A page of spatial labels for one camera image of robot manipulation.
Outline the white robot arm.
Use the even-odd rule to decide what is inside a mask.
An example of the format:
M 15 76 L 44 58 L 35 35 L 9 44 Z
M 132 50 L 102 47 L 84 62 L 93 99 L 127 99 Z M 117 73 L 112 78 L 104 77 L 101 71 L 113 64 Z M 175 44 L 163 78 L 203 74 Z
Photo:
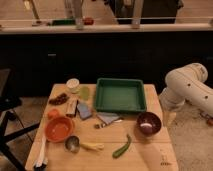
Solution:
M 167 111 L 180 109 L 186 100 L 213 117 L 213 88 L 204 82 L 208 71 L 200 63 L 191 63 L 167 73 L 166 87 L 159 95 L 162 108 Z

